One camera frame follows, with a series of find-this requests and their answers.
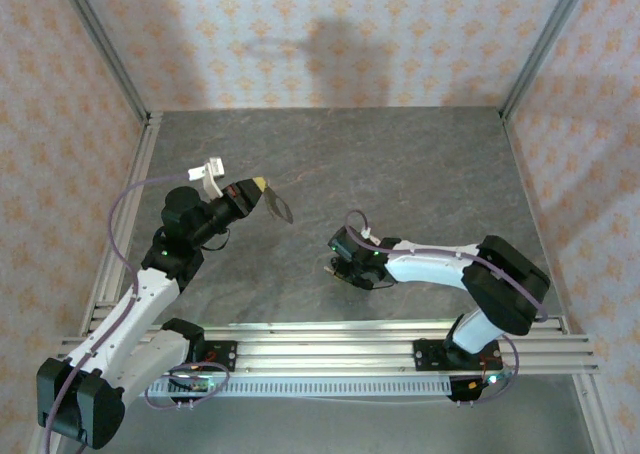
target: wall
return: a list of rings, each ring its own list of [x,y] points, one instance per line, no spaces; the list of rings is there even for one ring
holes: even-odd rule
[[[514,122],[572,324],[595,334],[627,452],[640,446],[640,0],[581,0]]]
[[[0,445],[17,453],[38,366],[78,333],[140,126],[67,0],[0,6]]]
[[[151,109],[498,105],[557,0],[91,0]]]

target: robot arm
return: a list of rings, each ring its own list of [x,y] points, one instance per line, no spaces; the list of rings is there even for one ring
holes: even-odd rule
[[[339,279],[367,290],[379,282],[422,281],[457,287],[471,294],[478,308],[458,318],[443,344],[447,357],[459,359],[461,366],[468,365],[470,357],[505,332],[526,335],[537,312],[504,279],[473,258],[484,259],[508,273],[539,303],[550,286],[549,278],[540,269],[498,236],[487,236],[479,244],[461,247],[424,246],[394,238],[378,240],[357,233],[355,236],[359,243],[342,227],[329,241],[329,247],[338,254],[331,264]]]
[[[204,330],[179,319],[165,323],[149,344],[134,353],[158,315],[197,273],[204,261],[203,245],[224,233],[232,222],[248,216],[266,188],[263,178],[239,181],[223,190],[217,188],[211,172],[195,173],[192,179],[203,176],[211,202],[202,201],[191,187],[176,188],[166,196],[163,226],[137,274],[137,297],[130,288],[100,327],[67,359],[49,358],[38,370],[41,426],[46,425],[62,385],[75,367],[80,370],[63,394],[52,428],[99,449],[115,435],[126,407],[154,380],[176,365],[204,360]],[[104,336],[108,337],[106,342],[96,347],[96,341]]]

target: patterned wallpaper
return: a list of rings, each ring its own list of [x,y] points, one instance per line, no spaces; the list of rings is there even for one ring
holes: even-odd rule
[[[595,335],[640,452],[640,0],[581,0],[514,122],[571,322]]]
[[[91,0],[148,108],[498,105],[557,0]]]
[[[0,0],[0,445],[25,452],[35,373],[77,335],[140,126],[67,0]]]

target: orange floral wallpaper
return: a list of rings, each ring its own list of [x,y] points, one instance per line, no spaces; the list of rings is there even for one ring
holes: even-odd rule
[[[0,6],[0,450],[18,453],[37,368],[78,333],[140,126],[68,0]]]
[[[147,107],[498,105],[557,0],[91,0]]]
[[[516,113],[514,145],[571,322],[595,335],[640,449],[640,0],[581,0]]]

